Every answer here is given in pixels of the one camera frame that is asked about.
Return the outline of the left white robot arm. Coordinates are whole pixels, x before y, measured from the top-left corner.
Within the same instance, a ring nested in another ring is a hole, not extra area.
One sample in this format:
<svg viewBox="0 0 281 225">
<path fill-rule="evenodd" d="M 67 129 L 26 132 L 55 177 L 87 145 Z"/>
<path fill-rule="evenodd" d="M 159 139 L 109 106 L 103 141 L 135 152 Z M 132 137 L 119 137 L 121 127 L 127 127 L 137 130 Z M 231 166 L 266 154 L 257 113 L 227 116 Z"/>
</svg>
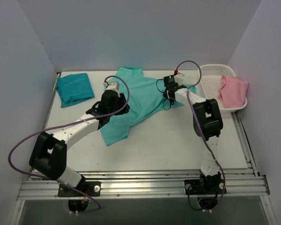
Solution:
<svg viewBox="0 0 281 225">
<path fill-rule="evenodd" d="M 76 122 L 51 134 L 43 131 L 38 135 L 29 165 L 47 178 L 67 184 L 73 196 L 81 196 L 85 192 L 85 178 L 67 166 L 67 151 L 83 137 L 101 129 L 113 115 L 128 112 L 124 93 L 105 90 L 101 100 Z"/>
</svg>

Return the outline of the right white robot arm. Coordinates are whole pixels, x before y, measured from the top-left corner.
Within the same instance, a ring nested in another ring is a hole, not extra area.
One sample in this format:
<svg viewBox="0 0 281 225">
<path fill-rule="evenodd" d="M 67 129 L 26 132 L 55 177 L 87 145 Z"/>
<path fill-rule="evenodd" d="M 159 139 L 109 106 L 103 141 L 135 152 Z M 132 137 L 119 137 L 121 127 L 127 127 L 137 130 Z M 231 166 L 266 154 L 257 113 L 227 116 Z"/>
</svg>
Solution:
<svg viewBox="0 0 281 225">
<path fill-rule="evenodd" d="M 205 99 L 198 96 L 182 82 L 183 79 L 177 75 L 164 77 L 163 97 L 169 100 L 171 105 L 178 102 L 191 107 L 194 131 L 205 144 L 200 166 L 200 172 L 205 178 L 201 179 L 198 184 L 200 191 L 208 194 L 215 189 L 215 181 L 208 176 L 214 176 L 220 172 L 217 158 L 219 136 L 223 129 L 222 116 L 215 99 Z"/>
</svg>

